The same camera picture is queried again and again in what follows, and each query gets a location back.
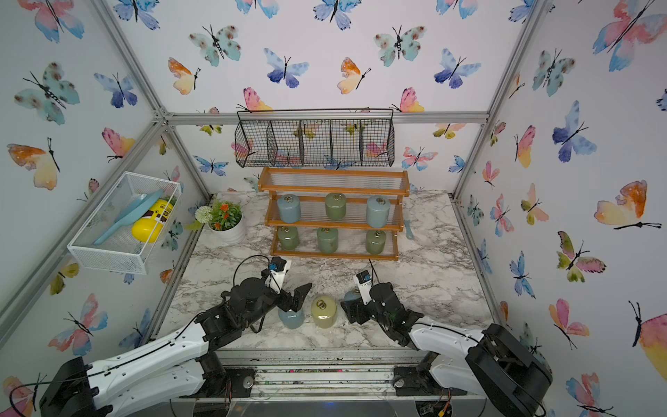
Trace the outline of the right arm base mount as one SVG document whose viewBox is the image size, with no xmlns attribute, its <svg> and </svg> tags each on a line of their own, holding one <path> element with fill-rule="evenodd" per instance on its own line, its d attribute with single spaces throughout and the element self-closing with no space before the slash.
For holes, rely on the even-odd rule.
<svg viewBox="0 0 667 417">
<path fill-rule="evenodd" d="M 456 387 L 441 387 L 432 377 L 430 371 L 439 355 L 428 353 L 423 360 L 414 367 L 395 367 L 391 385 L 397 396 L 426 396 L 436 394 L 452 394 L 454 396 L 467 395 L 467 391 Z"/>
</svg>

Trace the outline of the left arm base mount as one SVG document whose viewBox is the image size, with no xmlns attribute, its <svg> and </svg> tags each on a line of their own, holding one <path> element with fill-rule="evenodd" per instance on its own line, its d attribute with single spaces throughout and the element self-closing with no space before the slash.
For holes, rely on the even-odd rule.
<svg viewBox="0 0 667 417">
<path fill-rule="evenodd" d="M 253 368 L 230 368 L 222 366 L 217 353 L 200 356 L 194 363 L 195 376 L 203 379 L 198 389 L 185 398 L 223 398 L 232 400 L 249 398 L 255 385 L 256 371 Z"/>
</svg>

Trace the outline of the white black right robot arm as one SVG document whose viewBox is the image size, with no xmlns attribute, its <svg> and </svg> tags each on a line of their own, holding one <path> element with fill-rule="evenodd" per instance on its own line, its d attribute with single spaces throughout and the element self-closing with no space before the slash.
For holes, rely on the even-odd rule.
<svg viewBox="0 0 667 417">
<path fill-rule="evenodd" d="M 504 416 L 545 416 L 552 372 L 506 328 L 447 325 L 406 308 L 391 283 L 361 287 L 340 306 L 350 323 L 373 321 L 403 348 L 424 353 L 412 368 L 398 368 L 398 396 L 465 392 L 485 397 Z"/>
</svg>

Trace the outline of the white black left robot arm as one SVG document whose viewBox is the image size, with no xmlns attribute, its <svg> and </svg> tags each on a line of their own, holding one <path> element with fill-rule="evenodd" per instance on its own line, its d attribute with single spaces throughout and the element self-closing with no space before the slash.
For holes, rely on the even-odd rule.
<svg viewBox="0 0 667 417">
<path fill-rule="evenodd" d="M 41 380 L 43 394 L 31 399 L 42 416 L 127 416 L 177 397 L 231 395 L 233 378 L 217 351 L 244 330 L 259 332 L 275 308 L 297 310 L 310 292 L 293 292 L 274 278 L 247 278 L 222 295 L 222 302 L 198 313 L 183 328 L 106 360 L 75 358 L 53 380 Z"/>
</svg>

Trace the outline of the yellow canister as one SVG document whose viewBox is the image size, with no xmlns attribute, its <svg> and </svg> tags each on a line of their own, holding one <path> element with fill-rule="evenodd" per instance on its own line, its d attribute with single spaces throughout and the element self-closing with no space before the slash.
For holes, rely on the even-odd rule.
<svg viewBox="0 0 667 417">
<path fill-rule="evenodd" d="M 311 305 L 311 316 L 318 328 L 332 328 L 336 322 L 338 303 L 328 295 L 318 295 Z"/>
</svg>

